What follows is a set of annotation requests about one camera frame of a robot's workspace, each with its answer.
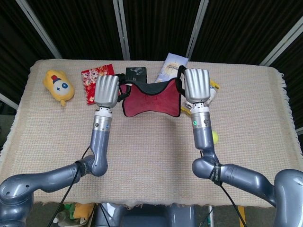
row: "yellow ball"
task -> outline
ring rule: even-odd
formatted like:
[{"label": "yellow ball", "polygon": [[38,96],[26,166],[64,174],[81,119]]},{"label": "yellow ball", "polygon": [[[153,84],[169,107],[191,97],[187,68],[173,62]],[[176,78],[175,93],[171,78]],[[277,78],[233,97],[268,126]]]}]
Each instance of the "yellow ball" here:
[{"label": "yellow ball", "polygon": [[212,131],[212,133],[213,133],[214,144],[216,144],[218,142],[219,136],[215,131]]}]

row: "white fabric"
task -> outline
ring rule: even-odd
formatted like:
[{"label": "white fabric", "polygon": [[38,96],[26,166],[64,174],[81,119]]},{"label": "white fabric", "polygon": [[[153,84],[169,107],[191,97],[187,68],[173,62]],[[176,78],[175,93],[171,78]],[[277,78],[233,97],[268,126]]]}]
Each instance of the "white fabric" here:
[{"label": "white fabric", "polygon": [[[49,171],[78,160],[90,144],[96,106],[87,106],[80,72],[113,64],[115,73],[126,67],[147,68],[153,82],[161,61],[38,61],[32,68],[18,112],[1,152],[3,181],[10,175]],[[285,168],[303,170],[301,151],[294,131],[281,74],[274,68],[251,65],[189,62],[202,68],[221,88],[210,105],[215,146],[222,164],[234,163],[264,174],[273,183]],[[49,69],[63,70],[75,87],[75,96],[62,107],[43,86]],[[87,175],[73,186],[66,201],[113,202],[133,206],[150,204],[227,205],[230,201],[209,180],[191,170],[199,158],[191,121],[146,112],[132,118],[123,115],[121,104],[113,108],[107,151],[108,171],[102,177]],[[236,204],[270,205],[239,189],[225,186]],[[35,201],[60,201],[66,189],[35,192]]]}]

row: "black curtain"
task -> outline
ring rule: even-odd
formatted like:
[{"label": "black curtain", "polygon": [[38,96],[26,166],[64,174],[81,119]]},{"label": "black curtain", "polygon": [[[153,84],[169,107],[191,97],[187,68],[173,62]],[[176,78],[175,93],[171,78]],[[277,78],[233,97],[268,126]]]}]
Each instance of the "black curtain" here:
[{"label": "black curtain", "polygon": [[112,0],[27,1],[63,58],[123,58]]},{"label": "black curtain", "polygon": [[270,66],[284,73],[294,124],[303,127],[303,33]]},{"label": "black curtain", "polygon": [[124,0],[131,60],[185,56],[200,0]]},{"label": "black curtain", "polygon": [[211,0],[192,61],[259,65],[303,16],[303,1]]},{"label": "black curtain", "polygon": [[53,58],[14,0],[0,1],[0,93],[19,103],[30,67]]}]

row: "white food wrapper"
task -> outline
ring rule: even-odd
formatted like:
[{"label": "white food wrapper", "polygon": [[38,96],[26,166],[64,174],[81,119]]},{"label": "white food wrapper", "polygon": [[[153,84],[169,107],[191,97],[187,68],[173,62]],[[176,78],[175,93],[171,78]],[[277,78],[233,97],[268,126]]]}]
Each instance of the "white food wrapper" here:
[{"label": "white food wrapper", "polygon": [[177,77],[179,66],[184,65],[186,67],[187,63],[188,58],[169,53],[155,83],[168,81],[174,77]]}]

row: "stuffed toy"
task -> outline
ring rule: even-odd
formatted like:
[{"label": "stuffed toy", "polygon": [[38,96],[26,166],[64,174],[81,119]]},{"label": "stuffed toy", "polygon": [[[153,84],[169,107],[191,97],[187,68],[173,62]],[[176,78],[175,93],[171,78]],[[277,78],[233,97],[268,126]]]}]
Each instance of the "stuffed toy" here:
[{"label": "stuffed toy", "polygon": [[62,106],[65,106],[65,101],[70,100],[75,94],[74,87],[63,71],[48,70],[43,79],[43,85],[56,100],[60,101]]}]

